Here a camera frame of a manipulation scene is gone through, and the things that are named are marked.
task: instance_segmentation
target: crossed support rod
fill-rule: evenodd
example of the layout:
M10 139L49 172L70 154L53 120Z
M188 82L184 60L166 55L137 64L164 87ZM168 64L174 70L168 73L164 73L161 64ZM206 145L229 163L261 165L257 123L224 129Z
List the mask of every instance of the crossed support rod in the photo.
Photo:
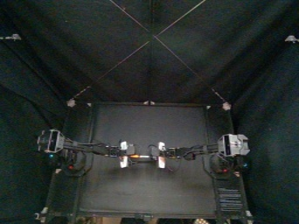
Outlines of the crossed support rod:
M158 39L158 36L170 28L173 27L173 25L176 23L178 23L178 21L182 20L182 18L185 18L186 15L189 15L192 13L192 11L194 11L198 6L206 1L206 0L201 0L156 35L152 34L152 31L149 31L142 24L133 18L132 15L129 15L129 13L121 8L121 6L118 4L116 4L116 2L113 0L108 0L122 12L124 14L134 21L134 23L144 29L145 32L150 33L152 35L152 39L154 39L161 45L162 47L166 49L166 51L172 54L172 56L181 62L181 64L188 68L188 70L190 71L190 73L193 75L196 75L200 80L201 83L206 86L206 88L209 88L209 90L212 91L212 93L221 99L222 103L226 103L225 99L221 97L221 95L218 94L218 92L213 89L213 87L204 81L202 77L194 72L194 70L186 65L186 63L182 61L182 59L177 56L177 54L174 54L174 52L172 51L172 49L166 46L166 44ZM148 45L148 43L150 42L150 40L148 40L146 42L144 42L142 45L140 45L136 50L133 50L133 52L121 60L116 63L114 66L112 66L106 72L100 75L96 80L93 80L90 82L90 84L82 88L77 94L73 95L73 97L69 99L70 101L73 101L89 88L92 88L92 86L100 82L100 80Z

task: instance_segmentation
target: black fabric enclosure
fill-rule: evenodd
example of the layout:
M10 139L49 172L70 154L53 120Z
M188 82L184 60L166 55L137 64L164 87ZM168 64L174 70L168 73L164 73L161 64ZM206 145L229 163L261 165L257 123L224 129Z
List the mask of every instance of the black fabric enclosure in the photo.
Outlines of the black fabric enclosure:
M228 102L256 223L299 223L297 11L296 0L2 0L0 223L42 210L52 168L36 137L62 129L69 99Z

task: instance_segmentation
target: black fabric ceiling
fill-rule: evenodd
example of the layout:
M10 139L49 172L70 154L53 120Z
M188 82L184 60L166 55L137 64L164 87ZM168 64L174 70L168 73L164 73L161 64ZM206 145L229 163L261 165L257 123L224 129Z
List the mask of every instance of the black fabric ceiling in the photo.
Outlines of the black fabric ceiling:
M13 49L30 49L64 101L90 86L76 100L221 103L213 89L233 102L299 18L297 1L2 1L1 9L22 38Z

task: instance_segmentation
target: black fabric wall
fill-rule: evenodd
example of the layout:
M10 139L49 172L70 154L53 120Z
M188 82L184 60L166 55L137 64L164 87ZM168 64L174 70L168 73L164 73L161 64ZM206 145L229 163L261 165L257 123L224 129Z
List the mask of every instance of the black fabric wall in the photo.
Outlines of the black fabric wall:
M262 223L299 223L299 45L260 71L234 103L237 133L249 138L250 210Z
M23 54L27 65L10 45L0 42L0 223L32 224L52 174L36 137L44 129L61 128L65 108L33 57Z

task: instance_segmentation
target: black panel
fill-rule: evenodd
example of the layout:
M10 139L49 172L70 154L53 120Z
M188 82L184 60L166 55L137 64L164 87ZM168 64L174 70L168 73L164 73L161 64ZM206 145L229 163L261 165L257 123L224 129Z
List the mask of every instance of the black panel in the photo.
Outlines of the black panel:
M117 144L121 139L137 144L145 155L146 146L158 141L165 142L165 147L206 143L204 107L97 105L94 117L93 140ZM82 186L80 211L212 217L212 183L201 160L169 160L166 166L157 169L154 162L146 162L120 169L116 158L94 157Z

